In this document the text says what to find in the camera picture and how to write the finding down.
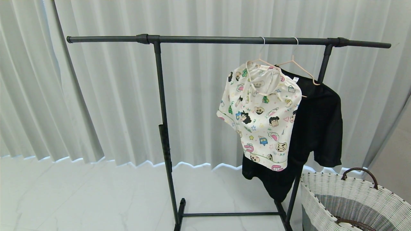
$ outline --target white curtain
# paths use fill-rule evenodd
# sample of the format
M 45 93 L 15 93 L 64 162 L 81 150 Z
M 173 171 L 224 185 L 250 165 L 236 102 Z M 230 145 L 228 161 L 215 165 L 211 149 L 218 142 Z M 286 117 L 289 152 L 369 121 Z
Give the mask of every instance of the white curtain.
M 13 17 L 20 21 L 34 23 L 30 15 L 36 19 L 42 16 L 39 12 L 34 15 L 35 10 L 20 1 L 3 2 L 1 4 L 7 7 L 11 4 Z M 411 79 L 407 75 L 411 50 L 406 45 L 411 42 L 411 2 L 407 0 L 56 0 L 57 12 L 54 11 L 52 1 L 45 1 L 45 6 L 48 21 L 44 19 L 38 24 L 46 27 L 48 23 L 50 34 L 44 32 L 42 37 L 36 37 L 36 41 L 39 41 L 36 44 L 29 42 L 33 41 L 33 36 L 29 35 L 40 32 L 26 31 L 24 26 L 27 29 L 30 27 L 19 23 L 6 25 L 6 16 L 3 15 L 6 10 L 2 8 L 2 29 L 10 27 L 9 30 L 17 34 L 3 34 L 3 40 L 7 38 L 8 42 L 2 43 L 2 54 L 3 50 L 14 48 L 25 52 L 28 57 L 36 55 L 41 57 L 41 64 L 27 62 L 19 65 L 39 66 L 44 70 L 44 73 L 35 69 L 32 71 L 34 74 L 17 74 L 8 63 L 2 64 L 2 86 L 7 85 L 8 92 L 5 97 L 10 98 L 8 105 L 18 108 L 15 112 L 1 112 L 2 120 L 3 114 L 9 113 L 5 117 L 7 121 L 2 121 L 2 125 L 6 124 L 3 126 L 7 128 L 1 133 L 2 143 L 7 142 L 7 149 L 1 149 L 2 156 L 15 152 L 20 142 L 33 143 L 31 146 L 40 143 L 48 147 L 43 141 L 47 137 L 54 149 L 32 148 L 26 155 L 50 155 L 55 156 L 55 159 L 64 156 L 72 159 L 84 157 L 87 162 L 97 161 L 104 156 L 107 160 L 115 160 L 118 165 L 127 162 L 138 165 L 145 160 L 153 163 L 163 161 L 157 127 L 161 124 L 161 115 L 152 45 L 66 44 L 63 40 L 65 36 L 148 33 L 345 37 L 392 43 L 392 48 L 387 50 L 344 47 L 332 51 L 324 83 L 342 99 L 344 167 L 362 166 L 373 158 L 401 110 L 411 86 Z M 22 13 L 23 8 L 30 14 Z M 24 46 L 11 47 L 18 37 L 25 41 L 22 43 Z M 162 44 L 174 165 L 181 161 L 192 165 L 204 162 L 213 166 L 222 162 L 241 165 L 242 148 L 237 134 L 224 125 L 215 112 L 227 74 L 247 60 L 257 58 L 260 48 L 260 45 Z M 42 53 L 34 53 L 36 49 L 41 49 Z M 316 76 L 323 50 L 322 46 L 270 45 L 265 49 L 264 58 L 271 63 L 279 63 L 288 61 L 294 54 L 296 61 Z M 48 57 L 49 63 L 46 63 L 47 59 L 42 59 L 41 55 L 45 51 L 48 52 L 45 57 Z M 10 52 L 8 54 L 8 62 L 17 65 L 18 57 L 13 57 Z M 284 68 L 304 75 L 294 66 Z M 37 80 L 38 85 L 38 82 L 43 81 L 47 87 L 39 87 L 38 91 L 49 95 L 43 96 L 43 101 L 37 101 L 38 94 L 25 92 L 29 88 L 20 90 L 23 89 L 22 80 L 19 80 L 19 85 L 5 83 L 6 80 L 13 82 L 19 78 Z M 5 107 L 3 89 L 2 107 Z M 28 103 L 28 97 L 36 102 Z M 35 107 L 38 102 L 44 102 L 49 105 L 48 108 L 53 108 L 53 103 L 56 107 L 52 110 L 61 115 L 52 114 L 51 109 L 45 111 L 44 108 Z M 27 112 L 20 107 L 28 108 Z M 34 114 L 34 110 L 38 110 L 39 114 Z M 34 116 L 37 116 L 37 123 L 26 121 L 33 120 Z M 21 132 L 10 134 L 18 127 Z M 36 136 L 36 140 L 28 136 L 28 132 L 42 135 Z M 10 137 L 14 137 L 14 143 L 6 141 Z M 308 165 L 316 167 L 312 160 Z

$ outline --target black t-shirt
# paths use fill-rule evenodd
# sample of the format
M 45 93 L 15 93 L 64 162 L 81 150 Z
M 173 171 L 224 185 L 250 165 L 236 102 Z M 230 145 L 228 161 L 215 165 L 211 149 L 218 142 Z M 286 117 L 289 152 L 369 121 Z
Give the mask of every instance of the black t-shirt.
M 258 177 L 273 199 L 282 202 L 301 174 L 311 151 L 314 160 L 324 167 L 341 165 L 342 116 L 339 95 L 324 84 L 314 85 L 312 79 L 287 71 L 290 78 L 297 77 L 302 94 L 294 120 L 288 152 L 288 166 L 280 172 L 272 171 L 243 155 L 242 174 L 251 180 Z

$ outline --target floor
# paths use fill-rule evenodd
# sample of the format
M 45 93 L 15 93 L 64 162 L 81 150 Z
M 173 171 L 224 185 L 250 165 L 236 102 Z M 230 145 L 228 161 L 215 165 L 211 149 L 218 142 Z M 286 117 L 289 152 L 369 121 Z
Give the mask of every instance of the floor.
M 115 166 L 102 160 L 84 164 L 69 159 L 4 157 L 0 159 L 1 231 L 167 231 L 173 212 L 164 164 Z M 258 179 L 246 180 L 241 167 L 193 167 L 180 163 L 173 170 L 177 203 L 185 212 L 276 211 Z M 289 198 L 283 202 L 288 208 Z M 291 225 L 301 227 L 297 197 Z M 190 217 L 182 231 L 284 230 L 278 216 Z

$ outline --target white wicker basket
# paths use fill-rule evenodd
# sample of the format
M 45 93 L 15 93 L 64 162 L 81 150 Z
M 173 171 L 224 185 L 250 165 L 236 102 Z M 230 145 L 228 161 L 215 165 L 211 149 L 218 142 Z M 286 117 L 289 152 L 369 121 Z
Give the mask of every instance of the white wicker basket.
M 353 170 L 366 171 L 374 183 L 347 177 Z M 304 231 L 411 231 L 411 205 L 366 169 L 303 174 L 301 194 Z

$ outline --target rack bottom crossbar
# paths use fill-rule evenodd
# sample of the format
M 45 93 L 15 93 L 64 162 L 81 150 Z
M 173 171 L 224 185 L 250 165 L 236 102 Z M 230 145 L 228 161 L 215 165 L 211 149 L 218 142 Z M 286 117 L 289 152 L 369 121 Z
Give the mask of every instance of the rack bottom crossbar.
M 285 220 L 285 212 L 281 206 L 281 203 L 276 202 L 278 212 L 254 212 L 254 213 L 184 213 L 186 201 L 185 198 L 182 198 L 180 201 L 180 207 L 178 208 L 178 220 L 180 221 L 178 224 L 174 226 L 174 231 L 181 231 L 181 223 L 183 217 L 228 217 L 228 216 L 264 216 L 264 215 L 278 215 L 281 217 L 281 220 L 284 224 L 285 230 L 292 230 L 289 224 L 284 222 Z

